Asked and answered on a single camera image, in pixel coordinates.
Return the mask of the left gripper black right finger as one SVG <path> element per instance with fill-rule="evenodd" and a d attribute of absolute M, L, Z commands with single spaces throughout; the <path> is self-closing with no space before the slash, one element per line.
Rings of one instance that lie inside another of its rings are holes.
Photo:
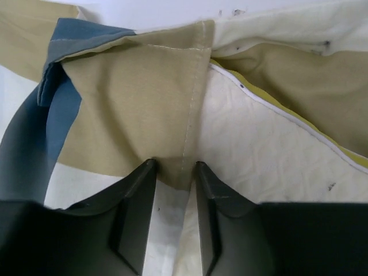
<path fill-rule="evenodd" d="M 263 202 L 195 165 L 203 275 L 366 275 L 367 205 Z"/>

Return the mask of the cream pillow with duck patch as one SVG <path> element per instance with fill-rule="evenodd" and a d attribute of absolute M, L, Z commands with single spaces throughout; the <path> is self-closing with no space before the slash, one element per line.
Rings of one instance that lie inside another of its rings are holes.
<path fill-rule="evenodd" d="M 198 161 L 263 202 L 367 205 L 367 2 L 201 22 Z M 175 275 L 203 275 L 194 184 Z"/>

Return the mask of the blue beige plaid pillowcase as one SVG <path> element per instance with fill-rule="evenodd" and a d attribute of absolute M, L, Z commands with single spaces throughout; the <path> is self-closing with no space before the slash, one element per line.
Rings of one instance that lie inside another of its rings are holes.
<path fill-rule="evenodd" d="M 33 87 L 1 121 L 1 202 L 66 209 L 154 159 L 142 275 L 175 275 L 212 53 L 200 23 L 216 19 L 133 30 L 74 5 L 2 1 L 1 85 Z"/>

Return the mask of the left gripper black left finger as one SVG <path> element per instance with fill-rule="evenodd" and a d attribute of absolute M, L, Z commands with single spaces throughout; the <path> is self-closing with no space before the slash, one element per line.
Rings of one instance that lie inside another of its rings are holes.
<path fill-rule="evenodd" d="M 142 275 L 157 162 L 66 209 L 1 202 L 2 275 Z"/>

